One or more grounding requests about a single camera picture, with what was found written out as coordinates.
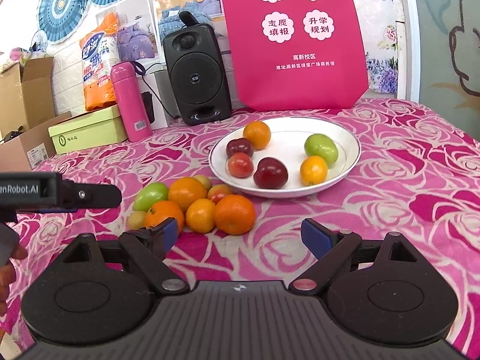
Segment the person's left hand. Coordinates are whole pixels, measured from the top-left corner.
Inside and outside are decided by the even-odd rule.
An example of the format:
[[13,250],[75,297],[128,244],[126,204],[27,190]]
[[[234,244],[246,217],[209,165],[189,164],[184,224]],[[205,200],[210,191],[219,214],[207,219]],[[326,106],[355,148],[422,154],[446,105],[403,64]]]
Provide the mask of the person's left hand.
[[[23,260],[27,258],[28,251],[18,244],[16,249],[12,252],[10,258],[15,260]],[[0,314],[4,316],[7,313],[7,298],[10,294],[10,285],[16,281],[16,271],[11,263],[2,266],[0,269]]]

